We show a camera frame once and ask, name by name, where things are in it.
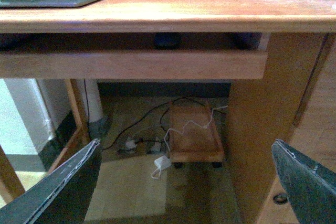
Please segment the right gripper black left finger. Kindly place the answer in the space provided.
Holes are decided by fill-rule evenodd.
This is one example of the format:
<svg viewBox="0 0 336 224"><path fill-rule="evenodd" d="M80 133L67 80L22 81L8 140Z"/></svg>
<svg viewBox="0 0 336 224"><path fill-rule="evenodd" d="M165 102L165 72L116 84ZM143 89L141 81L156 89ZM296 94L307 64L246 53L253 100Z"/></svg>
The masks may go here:
<svg viewBox="0 0 336 224"><path fill-rule="evenodd" d="M1 223L83 223L101 161L102 146L95 139L1 208Z"/></svg>

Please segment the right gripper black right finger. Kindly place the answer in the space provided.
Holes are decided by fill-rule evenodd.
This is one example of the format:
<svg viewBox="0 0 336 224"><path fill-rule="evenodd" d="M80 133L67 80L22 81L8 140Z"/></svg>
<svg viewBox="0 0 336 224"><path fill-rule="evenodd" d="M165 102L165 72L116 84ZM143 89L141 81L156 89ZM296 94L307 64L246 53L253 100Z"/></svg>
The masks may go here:
<svg viewBox="0 0 336 224"><path fill-rule="evenodd" d="M298 222L335 223L335 173L280 139L271 152Z"/></svg>

